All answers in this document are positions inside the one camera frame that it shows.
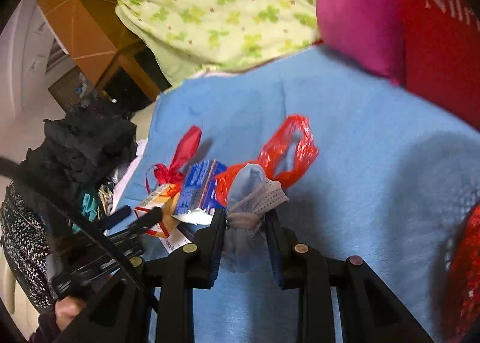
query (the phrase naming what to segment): polka dot fabric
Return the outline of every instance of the polka dot fabric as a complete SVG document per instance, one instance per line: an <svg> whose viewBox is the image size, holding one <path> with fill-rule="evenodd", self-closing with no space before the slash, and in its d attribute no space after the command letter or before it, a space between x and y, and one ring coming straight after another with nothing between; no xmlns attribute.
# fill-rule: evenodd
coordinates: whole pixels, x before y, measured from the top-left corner
<svg viewBox="0 0 480 343"><path fill-rule="evenodd" d="M3 252L16 279L39 312L49 309L53 298L46 277L45 258L50 252L47 233L13 183L6 188L0 224Z"/></svg>

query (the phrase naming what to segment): white fabric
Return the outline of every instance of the white fabric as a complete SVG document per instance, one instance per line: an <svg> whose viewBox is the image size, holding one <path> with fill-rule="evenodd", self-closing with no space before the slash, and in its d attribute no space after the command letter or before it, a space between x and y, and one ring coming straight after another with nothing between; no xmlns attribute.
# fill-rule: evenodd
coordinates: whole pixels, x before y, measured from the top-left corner
<svg viewBox="0 0 480 343"><path fill-rule="evenodd" d="M235 197L238 197L238 195L234 194L236 192L236 187L237 187L237 185L235 184L235 181L237 180L237 177L240 174L240 172L237 174L237 177L234 179L232 186L230 188L230 190L233 188L234 193L232 194L232 197L230 197L231 195L230 193L228 195L229 206L227 207L227 218L229 216L232 219L233 217L238 217L238 215L236 216L233 215L234 212L249 212L249 213L253 213L253 215L257 217L258 223L260 223L260 219L263 218L263 216L267 211L276 208L279 204L283 202L287 202L289 199L283 192L280 182L271 181L269 178L267 178L265 175L265 172L263 171L263 168L260 165L248 164L248 166L249 168L247 168L245 172L249 173L250 177L256 176L256 175L252 175L252 171L258 171L258 173L261 174L261 177L257 180L258 183L255 184L254 190L253 192L251 192L251 194L248 194L245 198L241 199L236 204L230 205L230 201L234 203ZM238 179L238 182L245 182L245 181L247 181L247 179L242 178L242 176Z"/></svg>
<svg viewBox="0 0 480 343"><path fill-rule="evenodd" d="M117 206L119 203L120 198L122 197L123 191L125 187L140 164L140 160L143 157L143 153L145 152L145 147L147 146L147 140L140 140L137 141L137 157L133 159L133 161L128 166L127 172L123 175L123 178L117 183L115 188L113 189L113 205L112 205L112 212L117 210Z"/></svg>

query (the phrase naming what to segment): blue box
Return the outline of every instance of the blue box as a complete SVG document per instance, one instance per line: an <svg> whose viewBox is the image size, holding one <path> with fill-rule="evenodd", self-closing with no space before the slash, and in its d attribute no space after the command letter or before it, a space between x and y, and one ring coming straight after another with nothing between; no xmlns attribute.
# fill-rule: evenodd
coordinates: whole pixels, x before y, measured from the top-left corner
<svg viewBox="0 0 480 343"><path fill-rule="evenodd" d="M216 160L193 164L188 170L173 216L182 222L209 225L215 209L223 208L215 198L215 176L226 168Z"/></svg>

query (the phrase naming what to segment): black fabric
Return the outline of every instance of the black fabric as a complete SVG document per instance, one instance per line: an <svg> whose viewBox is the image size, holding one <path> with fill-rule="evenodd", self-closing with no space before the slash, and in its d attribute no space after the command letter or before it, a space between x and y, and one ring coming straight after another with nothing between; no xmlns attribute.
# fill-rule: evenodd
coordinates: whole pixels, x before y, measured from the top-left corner
<svg viewBox="0 0 480 343"><path fill-rule="evenodd" d="M32 334L28 343L52 343L60 335L55 312L44 313L38 316L38 328Z"/></svg>
<svg viewBox="0 0 480 343"><path fill-rule="evenodd" d="M43 223L26 206L13 182L5 190L1 208L1 242L10 270L35 309L46 311L53 298L46 279L49 244Z"/></svg>
<svg viewBox="0 0 480 343"><path fill-rule="evenodd" d="M20 164L22 170L47 181L64 201L81 211L85 193L96 194L105 177L135 158L136 126L129 116L97 93L89 95L63 120L45 120L45 140L37 149L28 150ZM21 183L17 188L27 205L47 221L50 207L43 197Z"/></svg>
<svg viewBox="0 0 480 343"><path fill-rule="evenodd" d="M2 342L26 343L25 338L0 300L0 336Z"/></svg>

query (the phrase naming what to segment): wooden furniture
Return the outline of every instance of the wooden furniture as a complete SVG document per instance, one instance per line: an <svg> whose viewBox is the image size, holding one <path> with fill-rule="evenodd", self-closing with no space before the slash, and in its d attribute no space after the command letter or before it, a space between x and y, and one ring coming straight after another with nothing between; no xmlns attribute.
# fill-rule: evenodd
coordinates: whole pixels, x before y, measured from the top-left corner
<svg viewBox="0 0 480 343"><path fill-rule="evenodd" d="M83 74L102 89L123 68L151 101L160 88L135 55L145 44L115 14L117 0L37 0L49 25Z"/></svg>

